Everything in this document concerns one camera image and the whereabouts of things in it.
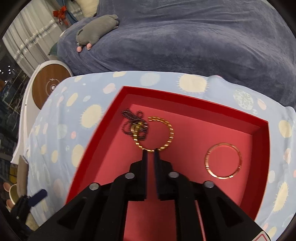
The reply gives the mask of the dark blue blanket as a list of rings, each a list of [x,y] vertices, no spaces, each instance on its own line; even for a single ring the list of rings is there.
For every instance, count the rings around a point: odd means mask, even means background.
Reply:
[[[219,75],[295,107],[295,36],[267,1],[100,1],[119,27],[76,50],[72,25],[57,44],[73,74],[125,70]]]

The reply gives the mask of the red shallow jewelry box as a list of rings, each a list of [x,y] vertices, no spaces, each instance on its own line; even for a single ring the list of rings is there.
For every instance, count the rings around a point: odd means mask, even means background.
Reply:
[[[112,97],[76,170],[67,200],[92,182],[112,182],[141,159],[142,150],[122,131],[126,120],[121,112],[125,109],[142,111],[144,119],[157,116],[169,121],[175,135],[169,147],[160,152],[161,159],[192,181],[213,181],[251,219],[257,217],[269,169],[268,122],[225,104],[128,86]],[[241,170],[231,179],[216,179],[206,171],[205,154],[218,143],[233,144],[241,151]]]

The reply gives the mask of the light blue spotted cloth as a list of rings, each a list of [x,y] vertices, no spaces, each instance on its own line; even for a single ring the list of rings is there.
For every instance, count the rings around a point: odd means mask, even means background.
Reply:
[[[295,110],[218,75],[122,71],[70,77],[61,82],[38,114],[24,157],[28,193],[48,196],[31,213],[42,225],[66,201],[70,184],[90,138],[119,89],[146,87],[224,104],[269,122],[271,165],[256,222],[276,240],[295,215]]]

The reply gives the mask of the grey plush toy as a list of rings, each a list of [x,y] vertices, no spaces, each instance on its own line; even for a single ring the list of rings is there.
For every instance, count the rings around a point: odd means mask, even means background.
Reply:
[[[101,37],[117,29],[118,25],[117,15],[103,15],[92,20],[76,34],[77,52],[82,52],[84,47],[90,50]]]

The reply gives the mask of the white curtain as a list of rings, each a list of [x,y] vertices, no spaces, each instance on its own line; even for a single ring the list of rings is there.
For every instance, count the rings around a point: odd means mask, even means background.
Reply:
[[[66,25],[53,17],[58,6],[56,1],[30,1],[3,36],[8,52],[28,76],[40,64],[57,59],[49,52],[66,30]]]

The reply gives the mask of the rose gold thin bangle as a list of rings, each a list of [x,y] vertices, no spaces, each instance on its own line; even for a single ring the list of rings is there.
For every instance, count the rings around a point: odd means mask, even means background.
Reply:
[[[218,143],[211,146],[204,157],[206,171],[220,180],[235,177],[241,170],[242,162],[241,151],[230,143]]]

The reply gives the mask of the red bow decoration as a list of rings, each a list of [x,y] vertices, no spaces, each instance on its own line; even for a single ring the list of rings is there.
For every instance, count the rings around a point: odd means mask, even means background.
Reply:
[[[69,25],[66,18],[67,8],[66,6],[62,6],[59,10],[53,11],[53,17],[58,19],[58,23],[61,25],[64,23],[65,25]]]

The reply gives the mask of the round wooden white side table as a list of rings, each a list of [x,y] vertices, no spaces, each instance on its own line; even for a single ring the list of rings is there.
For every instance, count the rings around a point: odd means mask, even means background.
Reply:
[[[47,98],[59,83],[72,76],[70,68],[58,60],[46,61],[37,66],[23,95],[18,125],[18,142],[11,160],[12,164],[19,163],[33,124]]]

